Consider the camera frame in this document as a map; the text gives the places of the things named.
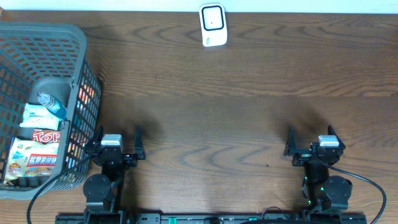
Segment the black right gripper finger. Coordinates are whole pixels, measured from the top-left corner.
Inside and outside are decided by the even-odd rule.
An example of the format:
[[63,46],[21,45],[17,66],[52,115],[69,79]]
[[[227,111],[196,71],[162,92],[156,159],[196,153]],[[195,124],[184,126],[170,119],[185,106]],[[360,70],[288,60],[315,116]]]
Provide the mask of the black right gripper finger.
[[339,136],[336,134],[335,130],[333,129],[333,126],[330,124],[328,125],[328,135],[333,137],[333,146],[334,147],[345,147],[345,144],[339,138]]
[[284,151],[296,151],[296,150],[297,150],[297,144],[295,140],[294,129],[292,126],[290,126]]

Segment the light blue wet wipes pack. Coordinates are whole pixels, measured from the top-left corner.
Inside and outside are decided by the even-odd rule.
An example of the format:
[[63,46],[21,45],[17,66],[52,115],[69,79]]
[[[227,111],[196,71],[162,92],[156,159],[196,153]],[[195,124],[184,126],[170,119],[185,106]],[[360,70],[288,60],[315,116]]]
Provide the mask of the light blue wet wipes pack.
[[45,106],[26,104],[22,116],[21,128],[57,130],[60,119],[51,114]]

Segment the blue mouthwash bottle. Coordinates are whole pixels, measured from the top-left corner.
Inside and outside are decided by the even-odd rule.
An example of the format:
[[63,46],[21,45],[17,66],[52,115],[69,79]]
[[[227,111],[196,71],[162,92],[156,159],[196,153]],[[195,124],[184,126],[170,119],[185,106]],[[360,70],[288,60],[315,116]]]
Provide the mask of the blue mouthwash bottle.
[[38,93],[37,96],[39,103],[46,107],[52,115],[59,119],[67,118],[67,111],[58,98],[44,92]]

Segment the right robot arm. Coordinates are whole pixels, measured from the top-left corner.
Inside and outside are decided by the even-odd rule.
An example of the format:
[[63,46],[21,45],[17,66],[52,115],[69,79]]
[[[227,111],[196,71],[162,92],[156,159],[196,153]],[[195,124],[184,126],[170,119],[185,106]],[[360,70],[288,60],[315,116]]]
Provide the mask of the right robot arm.
[[308,148],[297,147],[294,130],[289,128],[284,156],[292,157],[292,165],[305,171],[302,193],[309,206],[303,211],[304,219],[314,221],[316,216],[339,216],[348,208],[351,181],[329,173],[345,149],[332,126],[328,126],[327,135],[320,135]]

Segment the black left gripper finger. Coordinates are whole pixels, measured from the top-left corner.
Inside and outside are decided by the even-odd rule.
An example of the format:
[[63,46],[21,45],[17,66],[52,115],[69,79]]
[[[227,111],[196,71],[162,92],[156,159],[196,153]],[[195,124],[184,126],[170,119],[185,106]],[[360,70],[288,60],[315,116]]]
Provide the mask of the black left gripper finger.
[[145,154],[145,149],[144,145],[142,142],[142,136],[141,136],[141,129],[140,127],[136,128],[136,133],[134,136],[134,150],[136,154]]
[[93,145],[100,145],[103,136],[104,136],[104,129],[103,126],[100,126],[91,139]]

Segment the yellow snack bag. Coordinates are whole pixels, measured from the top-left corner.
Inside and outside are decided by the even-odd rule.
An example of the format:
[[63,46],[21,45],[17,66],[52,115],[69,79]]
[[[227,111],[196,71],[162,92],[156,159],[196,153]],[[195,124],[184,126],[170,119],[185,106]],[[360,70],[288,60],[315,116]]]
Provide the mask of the yellow snack bag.
[[7,154],[3,183],[19,177],[51,176],[58,154],[58,142],[43,144],[12,138]]

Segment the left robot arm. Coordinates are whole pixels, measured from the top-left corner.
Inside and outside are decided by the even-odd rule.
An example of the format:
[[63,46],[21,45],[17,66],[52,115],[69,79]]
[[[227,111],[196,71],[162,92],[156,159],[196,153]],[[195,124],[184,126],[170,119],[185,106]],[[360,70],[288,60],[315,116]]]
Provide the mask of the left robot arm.
[[141,130],[134,135],[134,152],[123,152],[120,134],[105,134],[103,127],[85,145],[90,160],[101,167],[99,174],[87,178],[83,185],[85,223],[134,223],[134,216],[120,206],[126,171],[146,158]]

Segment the red Top chocolate bar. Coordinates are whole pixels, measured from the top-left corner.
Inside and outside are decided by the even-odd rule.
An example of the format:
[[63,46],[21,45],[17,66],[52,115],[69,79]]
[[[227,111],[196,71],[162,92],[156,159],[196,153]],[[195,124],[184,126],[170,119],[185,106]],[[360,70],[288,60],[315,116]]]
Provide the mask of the red Top chocolate bar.
[[42,144],[60,142],[61,132],[50,129],[34,129],[31,140]]

